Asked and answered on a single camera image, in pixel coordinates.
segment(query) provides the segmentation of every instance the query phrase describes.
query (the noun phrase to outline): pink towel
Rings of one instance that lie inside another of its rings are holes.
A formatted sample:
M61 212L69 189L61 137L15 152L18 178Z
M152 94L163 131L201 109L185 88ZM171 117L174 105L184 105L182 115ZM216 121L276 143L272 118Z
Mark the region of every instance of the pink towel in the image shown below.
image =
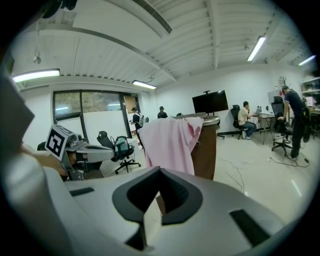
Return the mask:
M160 118L140 129L148 167L160 166L195 175L191 152L200 136L203 119Z

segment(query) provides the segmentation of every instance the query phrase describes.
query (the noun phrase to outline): person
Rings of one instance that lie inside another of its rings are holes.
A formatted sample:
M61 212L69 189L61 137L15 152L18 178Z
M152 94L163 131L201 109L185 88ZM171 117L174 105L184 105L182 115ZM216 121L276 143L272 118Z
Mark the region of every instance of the person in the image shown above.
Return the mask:
M158 113L158 119L159 118L167 118L168 115L166 112L164 112L165 108L163 106L161 106L159 109L160 109L160 112Z
M138 136L140 145L142 146L142 148L144 148L144 145L141 141L140 135L138 130L142 128L143 126L143 115L141 113L138 112L138 109L136 107L133 107L131 109L131 111L133 111L133 118L132 118L132 125L135 126L135 130L136 130L136 135Z
M300 143L304 134L304 125L302 123L302 110L305 107L302 100L300 99L298 93L293 89L289 89L288 86L282 87L282 92L284 94L284 112L283 116L278 117L278 120L286 120L287 113L289 111L289 104L294 114L293 118L293 131L292 131L292 150L290 156L288 156L293 161L298 159Z
M238 113L238 122L239 126L242 128L247 129L246 131L242 132L242 136L245 140L251 140L251 135L257 130L257 126L253 122L248 122L247 118L251 118L255 113L249 114L249 102L245 101L243 103L243 108L240 109Z

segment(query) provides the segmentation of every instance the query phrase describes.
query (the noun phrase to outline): flat screen monitor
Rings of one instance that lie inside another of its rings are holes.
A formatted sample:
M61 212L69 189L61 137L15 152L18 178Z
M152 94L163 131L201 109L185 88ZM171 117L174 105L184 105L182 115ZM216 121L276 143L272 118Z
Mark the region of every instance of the flat screen monitor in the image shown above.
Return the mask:
M228 102L224 90L193 97L192 100L196 113L214 113L228 110Z

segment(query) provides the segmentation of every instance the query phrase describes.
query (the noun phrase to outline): mesh office chair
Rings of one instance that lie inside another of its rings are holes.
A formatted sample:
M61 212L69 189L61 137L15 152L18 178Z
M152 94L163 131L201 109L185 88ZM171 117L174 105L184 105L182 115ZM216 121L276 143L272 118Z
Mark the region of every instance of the mesh office chair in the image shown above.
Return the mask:
M280 96L275 96L274 102L271 103L271 106L275 116L273 129L274 131L276 131L277 133L280 133L283 136L282 142L276 142L276 139L275 138L273 139L273 147L271 151L274 151L274 149L281 147L284 150L284 156L286 156L287 155L286 148L292 149L291 146L286 144L288 137L292 135L292 131L286 128L285 120L278 120L279 117L284 116L285 104L283 102L283 99Z
M138 165L139 167L141 167L141 164L135 162L134 158L126 161L126 158L129 159L129 156L135 152L135 147L129 145L125 136L117 137L113 144L108 138L107 132L99 131L98 137L96 139L102 146L114 151L114 157L111 159L111 161L117 162L119 160L122 160L122 162L120 163L120 167L114 171L115 174L118 174L118 171L123 167L126 168L127 173L129 173L128 166Z
M239 137L238 137L238 140L240 139L240 136L242 134L242 132L245 130L245 128L242 128L241 125L239 125L239 121L238 121L238 114L239 114L239 111L240 111L240 106L239 105L233 105L232 106L233 108L230 110L231 111L231 114L233 116L233 127L240 130L240 134L239 134Z

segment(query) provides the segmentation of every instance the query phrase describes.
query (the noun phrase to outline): backpack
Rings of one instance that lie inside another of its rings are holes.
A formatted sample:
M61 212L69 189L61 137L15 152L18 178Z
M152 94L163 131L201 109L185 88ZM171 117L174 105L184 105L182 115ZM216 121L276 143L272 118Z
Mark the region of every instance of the backpack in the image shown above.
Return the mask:
M141 113L135 113L135 115L137 115L138 117L139 117L139 122L138 122L138 124L142 127L142 126L144 126L144 115L143 114L141 114Z

